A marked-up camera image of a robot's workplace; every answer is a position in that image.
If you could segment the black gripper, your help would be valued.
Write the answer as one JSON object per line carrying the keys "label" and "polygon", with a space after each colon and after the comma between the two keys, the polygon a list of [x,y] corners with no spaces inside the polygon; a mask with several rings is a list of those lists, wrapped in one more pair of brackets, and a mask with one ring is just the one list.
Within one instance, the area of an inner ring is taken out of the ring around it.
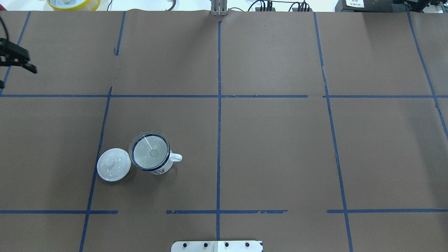
{"label": "black gripper", "polygon": [[22,67],[33,74],[37,74],[37,67],[31,63],[28,50],[19,45],[0,39],[0,66],[3,67]]}

